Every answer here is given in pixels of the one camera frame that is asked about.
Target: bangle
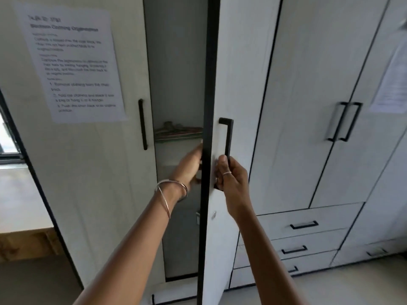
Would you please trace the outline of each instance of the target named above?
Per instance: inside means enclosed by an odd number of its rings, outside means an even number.
[[[165,196],[164,196],[164,194],[163,194],[163,192],[162,192],[162,190],[160,188],[160,184],[162,184],[162,183],[176,183],[176,184],[181,185],[185,189],[186,195],[184,197],[182,197],[178,201],[184,200],[186,197],[188,197],[188,188],[184,184],[182,184],[181,182],[174,181],[174,180],[168,180],[168,179],[158,182],[157,185],[155,186],[154,192],[156,192],[157,189],[160,190],[161,196],[162,196],[162,198],[164,199],[164,202],[165,202],[165,206],[167,207],[168,218],[171,219],[170,208],[168,207],[167,199],[165,198]]]

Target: wardrobe door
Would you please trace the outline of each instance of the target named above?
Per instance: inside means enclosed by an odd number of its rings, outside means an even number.
[[[0,88],[48,201],[54,225],[61,231],[81,281],[87,285],[144,210],[157,179],[143,2],[18,0],[47,6],[45,13],[56,18],[59,10],[81,8],[82,13],[105,9],[110,15],[113,59],[117,61],[127,120],[54,123],[13,1],[0,0],[0,37],[7,43],[0,47]],[[54,6],[66,8],[55,9]],[[92,37],[88,33],[70,32],[66,36],[75,40]],[[92,52],[78,53],[85,60],[98,58]],[[108,72],[114,71],[114,66],[116,64],[108,63]],[[80,74],[75,77],[75,82],[87,79]],[[108,82],[106,76],[99,78],[101,81],[95,82]],[[145,147],[140,126],[140,99],[144,101]],[[165,277],[160,248],[150,283],[162,281]]]
[[[352,103],[363,103],[363,108],[358,117],[357,106],[350,106],[311,207],[366,201],[403,135],[405,114],[370,112],[369,106],[394,51],[405,38],[401,24],[406,13],[406,0],[389,1],[352,97]],[[356,121],[353,131],[343,141],[340,138],[346,137],[352,120]]]
[[[257,214],[308,208],[387,0],[282,0],[250,193]]]
[[[407,135],[404,134],[343,246],[355,246],[406,235]]]
[[[278,7],[279,0],[209,0],[199,305],[218,304],[229,286],[239,231],[224,193],[214,189],[214,171],[226,144],[230,155],[250,169]],[[233,120],[233,130],[220,118]]]

